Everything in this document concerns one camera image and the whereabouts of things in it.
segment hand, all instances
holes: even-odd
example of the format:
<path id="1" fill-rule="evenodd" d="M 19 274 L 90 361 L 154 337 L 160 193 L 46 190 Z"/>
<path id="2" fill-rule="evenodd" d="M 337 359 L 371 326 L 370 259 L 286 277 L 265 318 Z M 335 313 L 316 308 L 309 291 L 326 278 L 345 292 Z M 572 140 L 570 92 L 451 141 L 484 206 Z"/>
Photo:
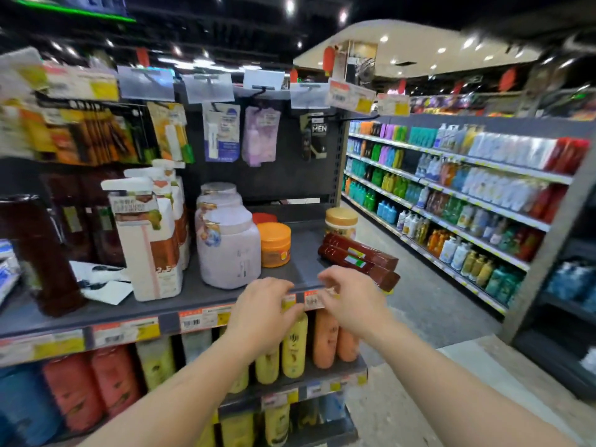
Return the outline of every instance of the hand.
<path id="1" fill-rule="evenodd" d="M 318 277 L 327 288 L 334 287 L 340 295 L 336 299 L 330 292 L 319 290 L 325 308 L 354 336 L 370 344 L 377 328 L 385 322 L 393 322 L 385 295 L 370 277 L 337 265 L 319 273 Z"/>
<path id="2" fill-rule="evenodd" d="M 281 311 L 281 300 L 292 287 L 294 284 L 283 279 L 256 279 L 238 297 L 224 337 L 234 338 L 236 345 L 244 345 L 250 362 L 279 347 L 304 312 L 304 304 Z"/>

